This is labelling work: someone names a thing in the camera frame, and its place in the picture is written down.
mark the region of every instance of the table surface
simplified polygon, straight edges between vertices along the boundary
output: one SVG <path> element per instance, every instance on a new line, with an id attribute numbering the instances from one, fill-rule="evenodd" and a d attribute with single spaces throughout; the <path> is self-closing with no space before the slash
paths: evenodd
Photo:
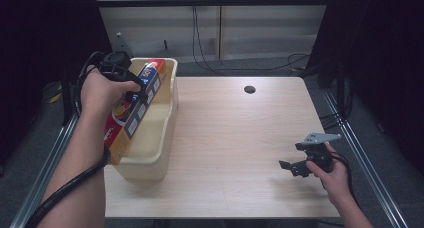
<path id="1" fill-rule="evenodd" d="M 338 217 L 320 180 L 278 160 L 304 160 L 294 144 L 323 129 L 302 79 L 177 77 L 179 106 L 167 175 L 125 180 L 105 168 L 106 217 Z M 247 94 L 245 86 L 256 92 Z"/>

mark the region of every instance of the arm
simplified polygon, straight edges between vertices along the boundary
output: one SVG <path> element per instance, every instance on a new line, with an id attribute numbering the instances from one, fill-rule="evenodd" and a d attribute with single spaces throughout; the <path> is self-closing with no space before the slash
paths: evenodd
<path id="1" fill-rule="evenodd" d="M 97 69 L 87 76 L 81 92 L 81 117 L 50 179 L 43 201 L 102 159 L 107 115 L 123 93 L 138 90 L 140 87 L 136 83 L 109 81 Z M 103 227 L 104 214 L 105 187 L 103 170 L 100 170 L 64 197 L 39 227 Z"/>
<path id="2" fill-rule="evenodd" d="M 328 143 L 326 146 L 330 152 L 336 152 Z M 321 179 L 330 202 L 336 207 L 346 228 L 372 227 L 349 191 L 346 167 L 340 161 L 333 161 L 333 171 L 330 173 L 326 173 L 312 161 L 307 161 L 306 166 Z"/>

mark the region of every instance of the person's left hand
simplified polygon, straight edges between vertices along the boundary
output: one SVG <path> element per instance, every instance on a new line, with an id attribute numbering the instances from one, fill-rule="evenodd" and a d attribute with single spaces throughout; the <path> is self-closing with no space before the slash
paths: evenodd
<path id="1" fill-rule="evenodd" d="M 90 115 L 105 118 L 125 92 L 137 92 L 140 89 L 140 86 L 133 81 L 110 81 L 95 68 L 87 75 L 82 86 L 81 115 L 89 113 Z"/>

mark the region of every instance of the black cable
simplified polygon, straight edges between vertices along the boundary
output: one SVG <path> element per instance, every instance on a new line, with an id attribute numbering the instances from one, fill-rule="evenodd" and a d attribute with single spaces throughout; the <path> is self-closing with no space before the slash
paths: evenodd
<path id="1" fill-rule="evenodd" d="M 331 225 L 331 226 L 344 227 L 343 224 L 338 224 L 338 223 L 333 223 L 333 222 L 328 222 L 323 220 L 318 220 L 318 222 L 322 224 L 326 224 L 326 225 Z"/>
<path id="2" fill-rule="evenodd" d="M 205 69 L 205 70 L 208 70 L 208 71 L 212 71 L 213 73 L 215 73 L 215 74 L 217 74 L 217 75 L 220 75 L 220 76 L 225 76 L 224 74 L 221 74 L 221 73 L 219 73 L 219 72 L 215 71 L 214 69 L 212 69 L 212 67 L 210 67 L 210 66 L 209 66 L 209 64 L 206 62 L 205 56 L 203 55 L 202 45 L 201 45 L 201 43 L 200 43 L 199 26 L 198 26 L 198 23 L 197 23 L 197 9 L 196 9 L 196 7 L 195 7 L 195 6 L 193 6 L 193 7 L 192 7 L 192 9 L 193 9 L 193 42 L 192 42 L 192 51 L 193 51 L 193 58 L 194 58 L 194 61 L 195 61 L 195 62 L 196 62 L 196 64 L 197 64 L 200 68 L 202 68 L 202 69 Z M 194 41 L 195 41 L 196 33 L 197 33 L 197 42 L 198 42 L 198 44 L 199 44 L 200 53 L 201 53 L 201 55 L 202 55 L 203 62 L 205 63 L 205 65 L 206 65 L 207 67 L 202 66 L 202 65 L 201 65 L 201 64 L 197 61 L 197 59 L 196 59 L 196 55 L 195 55 L 195 53 L 194 53 L 194 43 L 195 43 Z"/>
<path id="3" fill-rule="evenodd" d="M 302 57 L 302 59 L 303 58 L 305 58 L 305 57 L 309 57 L 310 55 L 308 55 L 308 54 L 291 54 L 291 55 L 289 55 L 289 57 L 287 57 L 287 62 L 289 63 L 289 65 L 290 65 L 290 71 L 289 71 L 289 74 L 287 75 L 287 76 L 291 76 L 291 74 L 293 73 L 293 67 L 291 66 L 291 64 L 292 63 L 290 63 L 290 58 L 292 57 L 292 56 L 303 56 Z"/>
<path id="4" fill-rule="evenodd" d="M 353 92 L 352 85 L 350 85 L 349 88 L 350 88 L 350 90 L 349 90 L 349 94 L 346 98 L 346 102 L 345 102 L 346 104 L 344 105 L 344 111 L 342 111 L 342 112 L 339 111 L 339 112 L 336 112 L 334 114 L 329 114 L 329 115 L 325 115 L 325 116 L 320 117 L 321 120 L 327 119 L 327 121 L 322 124 L 324 130 L 328 130 L 332 127 L 340 125 L 340 123 L 342 121 L 345 121 L 349 117 L 349 115 L 351 114 L 352 107 L 353 107 L 353 93 L 354 92 Z"/>
<path id="5" fill-rule="evenodd" d="M 273 67 L 273 68 L 258 68 L 258 69 L 234 69 L 234 68 L 223 68 L 223 69 L 213 69 L 209 64 L 208 64 L 208 62 L 206 61 L 206 59 L 205 59 L 205 57 L 204 57 L 204 55 L 203 55 L 203 49 L 202 49 L 202 45 L 201 45 L 201 43 L 200 43 L 200 34 L 199 34 L 199 26 L 198 26 L 198 22 L 197 22 L 197 9 L 196 9 L 196 6 L 193 6 L 192 7 L 192 9 L 193 9 L 193 40 L 192 40 L 192 52 L 193 52 L 193 58 L 194 58 L 194 61 L 196 62 L 196 64 L 200 67 L 200 68 L 202 68 L 202 69 L 204 69 L 204 70 L 208 70 L 208 71 L 212 71 L 213 73 L 215 73 L 215 74 L 217 74 L 217 75 L 220 75 L 220 76 L 226 76 L 225 74 L 222 74 L 222 73 L 219 73 L 218 71 L 225 71 L 225 70 L 227 70 L 227 71 L 230 71 L 230 70 L 235 70 L 235 71 L 240 71 L 240 70 L 247 70 L 247 71 L 254 71 L 254 70 L 261 70 L 261 71 L 270 71 L 270 70 L 277 70 L 277 69 L 281 69 L 281 68 L 284 68 L 284 67 L 287 67 L 287 66 L 291 66 L 292 64 L 294 64 L 294 63 L 296 63 L 296 62 L 298 62 L 298 61 L 300 61 L 300 60 L 303 60 L 304 58 L 306 58 L 306 57 L 309 57 L 310 55 L 308 55 L 308 54 L 291 54 L 288 58 L 287 58 L 287 64 L 285 64 L 285 65 L 281 65 L 281 66 L 277 66 L 277 67 Z M 201 56 L 202 56 L 202 59 L 203 59 L 203 62 L 205 63 L 205 65 L 206 65 L 206 67 L 204 67 L 204 66 L 202 66 L 199 62 L 198 62 L 198 60 L 196 59 L 196 55 L 195 55 L 195 52 L 194 52 L 194 43 L 195 43 L 195 37 L 196 37 L 196 33 L 197 33 L 197 41 L 198 41 L 198 44 L 199 44 L 199 49 L 200 49 L 200 53 L 201 53 Z M 290 58 L 292 57 L 292 56 L 296 56 L 296 55 L 302 55 L 302 57 L 301 58 L 299 58 L 299 59 L 296 59 L 295 61 L 293 61 L 293 62 L 290 62 Z"/>
<path id="6" fill-rule="evenodd" d="M 94 59 L 98 59 L 98 58 L 103 59 L 104 57 L 105 57 L 105 54 L 103 52 L 100 52 L 100 51 L 94 52 L 93 54 L 90 55 L 90 57 L 87 59 L 87 61 L 85 62 L 84 66 L 81 69 L 81 72 L 78 76 L 77 82 L 75 84 L 75 89 L 74 89 L 74 108 L 75 108 L 75 113 L 77 114 L 78 117 L 81 115 L 81 110 L 82 110 L 82 105 L 81 105 L 82 85 L 87 75 L 93 70 L 91 69 L 90 71 L 87 72 L 87 67 L 93 64 Z"/>
<path id="7" fill-rule="evenodd" d="M 353 182 L 352 182 L 352 170 L 351 170 L 351 168 L 350 168 L 350 166 L 349 166 L 349 162 L 347 161 L 347 159 L 346 159 L 346 157 L 344 157 L 342 154 L 340 154 L 340 153 L 338 153 L 338 152 L 330 152 L 331 154 L 336 154 L 337 156 L 331 156 L 333 159 L 335 159 L 335 160 L 338 160 L 338 161 L 340 161 L 345 167 L 346 167 L 346 172 L 347 172 L 347 174 L 348 174 L 348 180 L 347 180 L 347 182 L 348 182 L 348 187 L 349 187 L 349 191 L 350 191 L 350 194 L 352 195 L 352 197 L 353 197 L 353 200 L 356 202 L 356 204 L 358 205 L 358 207 L 359 207 L 359 203 L 358 203 L 358 201 L 357 201 L 357 199 L 356 199 L 356 196 L 355 196 L 355 192 L 353 191 Z"/>
<path id="8" fill-rule="evenodd" d="M 47 200 L 45 200 L 31 215 L 26 228 L 37 227 L 40 221 L 46 216 L 46 214 L 61 201 L 66 195 L 78 187 L 83 181 L 94 175 L 97 171 L 103 169 L 108 163 L 110 158 L 110 151 L 107 147 L 104 147 L 103 158 L 94 166 L 90 167 L 86 171 L 81 172 L 78 176 L 70 180 L 68 183 L 63 185 L 60 189 L 54 192 Z"/>

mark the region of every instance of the aluminum rail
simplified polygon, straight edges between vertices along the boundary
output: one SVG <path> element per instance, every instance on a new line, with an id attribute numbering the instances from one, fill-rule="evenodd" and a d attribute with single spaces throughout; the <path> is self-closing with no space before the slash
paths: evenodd
<path id="1" fill-rule="evenodd" d="M 71 120 L 69 121 L 68 125 L 62 127 L 62 129 L 60 130 L 56 142 L 54 143 L 52 150 L 43 165 L 43 168 L 38 174 L 37 179 L 32 185 L 30 192 L 26 196 L 24 203 L 16 214 L 15 219 L 13 220 L 10 227 L 25 227 L 25 224 L 27 223 L 29 217 L 37 209 L 44 194 L 44 191 L 47 187 L 47 184 L 51 176 L 53 175 L 53 171 L 56 169 L 60 158 L 65 152 L 65 148 L 68 145 L 77 120 L 78 118 L 74 114 Z"/>
<path id="2" fill-rule="evenodd" d="M 328 106 L 331 109 L 331 112 L 338 120 L 340 129 L 342 130 L 347 142 L 349 143 L 353 154 L 358 160 L 359 165 L 361 166 L 366 178 L 368 179 L 371 188 L 374 190 L 375 195 L 380 201 L 380 204 L 383 207 L 384 212 L 389 218 L 392 226 L 396 228 L 407 228 L 408 225 L 406 224 L 398 205 L 394 201 L 393 197 L 390 195 L 386 186 L 381 181 L 379 175 L 377 174 L 377 171 L 371 164 L 371 161 L 368 159 L 367 154 L 365 153 L 361 143 L 353 132 L 349 122 L 342 119 L 342 117 L 339 115 L 337 110 L 336 99 L 334 98 L 333 94 L 326 91 L 324 92 L 324 96 L 328 103 Z"/>
<path id="3" fill-rule="evenodd" d="M 55 5 L 95 7 L 172 7 L 172 6 L 317 6 L 352 5 L 358 0 L 55 0 Z"/>

